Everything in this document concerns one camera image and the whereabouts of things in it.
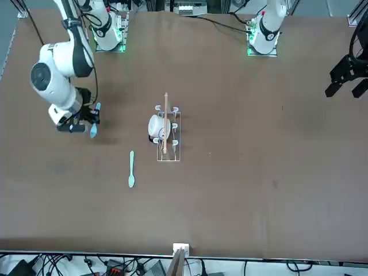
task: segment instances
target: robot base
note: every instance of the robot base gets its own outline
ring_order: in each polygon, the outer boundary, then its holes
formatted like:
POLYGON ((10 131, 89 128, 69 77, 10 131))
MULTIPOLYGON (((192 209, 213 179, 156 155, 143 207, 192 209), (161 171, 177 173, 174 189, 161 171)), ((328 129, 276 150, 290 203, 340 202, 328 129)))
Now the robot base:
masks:
POLYGON ((129 25, 129 12, 126 12, 126 17, 122 18, 120 15, 116 15, 117 26, 115 28, 117 35, 122 37, 122 41, 116 45, 114 49, 109 51, 103 50, 97 43, 96 39, 96 53, 124 53, 127 47, 128 25, 129 25))
POLYGON ((277 56, 277 49, 276 49, 277 41, 275 44, 275 48, 270 53, 265 54, 265 55, 257 52, 251 45, 250 42, 254 38, 257 24, 259 24, 259 16, 253 18, 251 22, 249 23, 249 25, 248 24, 246 25, 247 30, 250 30, 252 32, 252 34, 247 34, 247 55, 248 56, 277 56))

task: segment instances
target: wooden stick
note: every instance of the wooden stick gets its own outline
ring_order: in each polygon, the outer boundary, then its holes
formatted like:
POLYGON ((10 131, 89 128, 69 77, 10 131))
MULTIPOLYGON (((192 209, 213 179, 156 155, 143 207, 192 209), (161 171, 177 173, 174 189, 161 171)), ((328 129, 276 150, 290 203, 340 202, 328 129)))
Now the wooden stick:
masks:
POLYGON ((163 153, 167 153, 167 93, 165 93, 165 114, 164 114, 164 122, 163 122, 163 153))

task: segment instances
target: teal spoon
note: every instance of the teal spoon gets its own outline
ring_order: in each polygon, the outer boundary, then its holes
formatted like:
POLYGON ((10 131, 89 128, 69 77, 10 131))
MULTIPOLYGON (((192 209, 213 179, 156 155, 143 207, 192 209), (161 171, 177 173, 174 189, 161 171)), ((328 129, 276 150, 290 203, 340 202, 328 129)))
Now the teal spoon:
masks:
POLYGON ((133 188, 134 183, 135 183, 135 179, 134 179, 134 175, 133 175, 133 165, 134 165, 134 151, 131 151, 131 174, 129 176, 129 188, 133 188))
MULTIPOLYGON (((96 109, 97 110, 101 109, 101 103, 100 102, 98 102, 96 104, 96 109)), ((97 126, 96 126, 96 124, 93 124, 92 128, 91 128, 91 131, 90 131, 90 138, 93 139, 93 138, 95 138, 96 135, 97 135, 97 126)))

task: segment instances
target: black cable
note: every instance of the black cable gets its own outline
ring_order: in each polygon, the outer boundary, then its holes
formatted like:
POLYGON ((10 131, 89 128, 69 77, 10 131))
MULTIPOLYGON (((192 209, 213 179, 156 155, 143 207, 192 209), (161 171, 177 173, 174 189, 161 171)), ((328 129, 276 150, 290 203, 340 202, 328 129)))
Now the black cable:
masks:
POLYGON ((90 55, 90 53, 88 53, 86 47, 83 45, 83 49, 86 51, 87 55, 88 55, 88 58, 90 59, 91 63, 92 63, 92 67, 93 67, 93 71, 94 71, 94 81, 95 81, 95 85, 96 85, 96 95, 93 99, 93 102, 92 103, 88 103, 87 105, 94 105, 97 101, 97 98, 98 98, 98 80, 97 80, 97 72, 96 72, 96 66, 94 65, 94 62, 93 62, 93 59, 90 55))
POLYGON ((45 258, 44 258, 44 261, 42 262, 42 268, 40 269, 40 271, 39 271, 39 273, 37 274, 37 276, 39 276, 39 274, 41 273, 41 270, 42 270, 42 276, 45 276, 45 271, 44 271, 45 266, 46 266, 46 264, 45 264, 45 260, 46 260, 46 256, 45 256, 45 258))
MULTIPOLYGON (((84 25, 85 25, 85 27, 86 27, 86 23, 85 23, 85 21, 84 21, 84 19, 83 19, 83 11, 82 11, 82 9, 81 9, 81 7, 79 7, 79 5, 78 5, 78 3, 76 2, 76 0, 73 0, 73 2, 74 2, 74 5, 79 9, 79 14, 80 14, 80 17, 82 18, 82 20, 83 20, 83 23, 84 23, 84 25)), ((95 86, 96 86, 96 95, 95 95, 95 98, 93 99, 93 102, 92 103, 88 103, 87 105, 93 105, 93 104, 95 104, 96 103, 96 101, 97 101, 97 98, 98 98, 98 80, 97 80, 97 72, 96 72, 96 67, 95 67, 95 65, 94 65, 94 62, 93 62, 93 59, 92 59, 92 57, 91 57, 91 55, 90 55, 90 53, 87 51, 87 49, 86 49, 86 47, 83 45, 83 43, 82 43, 82 47, 83 47, 83 49, 84 49, 84 51, 86 51, 86 53, 87 53, 87 55, 88 55, 88 58, 90 59, 90 61, 91 61, 91 64, 92 64, 92 68, 93 68, 93 71, 94 71, 94 80, 95 80, 95 86)))
POLYGON ((106 260, 102 260, 100 256, 97 256, 97 258, 105 265, 105 266, 108 266, 108 261, 106 260))
POLYGON ((354 53, 352 52, 353 50, 353 46, 354 46, 354 43, 356 42, 356 36, 358 34, 358 31, 360 31, 360 28, 361 26, 365 23, 366 21, 366 18, 367 18, 367 12, 368 12, 368 9, 364 12, 361 20, 359 21, 358 25, 355 27, 355 30, 354 30, 354 33, 352 34, 351 36, 351 40, 350 40, 350 45, 349 45, 349 56, 350 58, 358 63, 358 64, 362 64, 362 65, 368 65, 368 60, 362 60, 362 59, 357 59, 354 55, 354 53))
POLYGON ((19 7, 13 2, 13 0, 10 0, 11 3, 14 5, 14 7, 17 8, 18 12, 22 13, 22 11, 19 9, 19 7))
POLYGON ((94 24, 97 27, 102 27, 102 21, 97 16, 95 16, 94 14, 90 14, 90 13, 84 13, 82 11, 81 7, 78 5, 77 1, 73 0, 73 2, 74 2, 74 5, 77 6, 77 8, 79 10, 79 13, 80 13, 80 16, 82 18, 85 17, 89 21, 89 23, 94 24), (89 17, 92 17, 93 19, 96 19, 98 22, 96 23, 96 22, 92 21, 91 19, 89 19, 89 17))
POLYGON ((33 20, 33 17, 32 17, 32 15, 31 15, 31 13, 30 13, 30 10, 28 9, 28 7, 27 7, 27 5, 25 4, 24 0, 20 0, 20 1, 22 1, 22 4, 24 5, 24 10, 26 10, 26 11, 27 11, 27 13, 28 13, 28 15, 29 15, 29 18, 30 18, 30 20, 31 20, 31 22, 32 22, 32 25, 33 25, 33 27, 34 27, 34 29, 35 29, 35 31, 36 31, 36 33, 37 33, 37 35, 38 35, 39 39, 40 39, 40 42, 41 42, 42 46, 43 46, 43 45, 45 45, 44 40, 42 39, 42 37, 41 37, 41 35, 40 35, 39 29, 37 28, 36 23, 35 23, 35 21, 33 20))
POLYGON ((223 24, 223 23, 220 23, 220 22, 217 22, 215 20, 212 20, 212 19, 208 19, 208 18, 205 18, 205 17, 197 17, 197 16, 188 16, 188 17, 191 17, 191 18, 198 18, 198 19, 203 19, 203 20, 206 20, 206 21, 209 21, 209 22, 212 22, 212 23, 215 23, 217 25, 220 25, 220 26, 223 26, 223 27, 226 27, 226 28, 229 28, 229 29, 232 29, 232 30, 236 30, 238 32, 242 32, 242 33, 248 33, 249 35, 252 34, 251 31, 249 30, 242 30, 242 29, 238 29, 238 28, 234 28, 234 27, 231 27, 229 25, 226 25, 226 24, 223 24))
POLYGON ((235 13, 229 13, 229 14, 231 14, 232 16, 234 16, 234 17, 236 18, 236 20, 238 20, 240 23, 242 23, 242 24, 246 24, 246 23, 247 23, 246 21, 241 20, 241 19, 239 18, 239 16, 237 16, 235 13))
POLYGON ((311 263, 310 263, 309 265, 310 265, 310 266, 309 266, 309 267, 307 267, 306 269, 299 269, 299 267, 298 267, 298 265, 297 265, 297 263, 296 263, 296 262, 294 262, 294 261, 289 261, 289 260, 287 260, 287 261, 286 261, 286 266, 287 266, 287 268, 288 268, 290 271, 297 273, 297 274, 298 274, 298 276, 300 276, 300 272, 306 272, 306 271, 311 270, 311 269, 312 269, 312 267, 313 267, 313 264, 311 264, 311 263), (290 267, 290 263, 292 263, 293 265, 295 265, 295 268, 296 268, 296 269, 292 269, 292 268, 290 267))
POLYGON ((63 273, 60 272, 59 268, 57 267, 57 263, 61 261, 61 259, 64 258, 64 256, 59 256, 59 259, 58 259, 58 256, 54 259, 53 256, 49 257, 51 258, 51 265, 52 265, 52 268, 51 268, 51 272, 50 272, 50 275, 52 274, 52 271, 53 269, 55 268, 56 271, 57 271, 57 274, 59 276, 63 276, 63 273))
POLYGON ((205 262, 203 261, 203 259, 201 259, 201 263, 202 263, 202 276, 208 276, 207 271, 206 271, 206 266, 205 266, 205 262))
POLYGON ((113 7, 112 5, 109 5, 109 8, 110 8, 110 9, 113 9, 113 10, 114 10, 115 12, 117 12, 117 13, 119 12, 119 10, 118 10, 118 9, 116 9, 115 7, 113 7))
POLYGON ((95 276, 96 274, 93 272, 91 266, 92 266, 92 261, 90 259, 87 259, 87 256, 85 256, 85 263, 88 266, 89 270, 91 271, 92 275, 95 276))
POLYGON ((246 276, 247 263, 248 263, 248 261, 246 260, 246 262, 245 262, 245 264, 244 264, 243 276, 246 276))
POLYGON ((245 6, 247 6, 247 4, 249 3, 249 1, 250 0, 246 0, 245 1, 245 3, 244 4, 242 4, 241 5, 241 7, 239 7, 236 11, 232 11, 232 12, 230 12, 229 14, 231 14, 232 16, 234 16, 235 18, 236 18, 236 20, 238 20, 240 23, 242 23, 242 24, 246 24, 247 22, 246 21, 244 21, 244 20, 241 20, 240 18, 239 18, 239 16, 237 16, 236 15, 236 13, 240 10, 240 9, 242 9, 242 8, 244 8, 245 6))
POLYGON ((257 13, 256 15, 258 15, 265 7, 267 7, 267 5, 265 5, 263 8, 261 8, 257 13))
POLYGON ((189 270, 189 274, 190 274, 190 276, 193 276, 193 275, 192 275, 192 273, 191 273, 191 269, 190 269, 190 265, 189 265, 188 260, 187 260, 187 259, 185 259, 185 262, 186 262, 186 264, 188 265, 188 270, 189 270))
POLYGON ((247 6, 248 2, 250 0, 246 0, 244 4, 242 4, 235 12, 233 12, 233 14, 237 13, 240 9, 244 8, 245 6, 247 6))

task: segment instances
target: white robotic arm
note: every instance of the white robotic arm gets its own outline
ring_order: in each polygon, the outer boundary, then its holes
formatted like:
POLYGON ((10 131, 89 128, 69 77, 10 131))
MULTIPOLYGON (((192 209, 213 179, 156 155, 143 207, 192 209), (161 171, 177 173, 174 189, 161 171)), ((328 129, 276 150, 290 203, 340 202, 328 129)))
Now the white robotic arm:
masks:
POLYGON ((121 18, 106 10, 103 0, 78 0, 78 5, 90 21, 95 40, 101 49, 110 51, 122 42, 121 18))
POLYGON ((87 77, 93 70, 92 51, 78 18, 74 0, 54 0, 63 18, 70 40, 47 44, 31 72, 34 90, 52 105, 49 115, 59 131, 84 132, 84 121, 99 123, 98 110, 90 109, 91 92, 74 87, 70 77, 87 77))
POLYGON ((250 41, 257 52, 267 55, 275 48, 286 12, 285 0, 267 0, 264 14, 256 18, 254 37, 250 41))

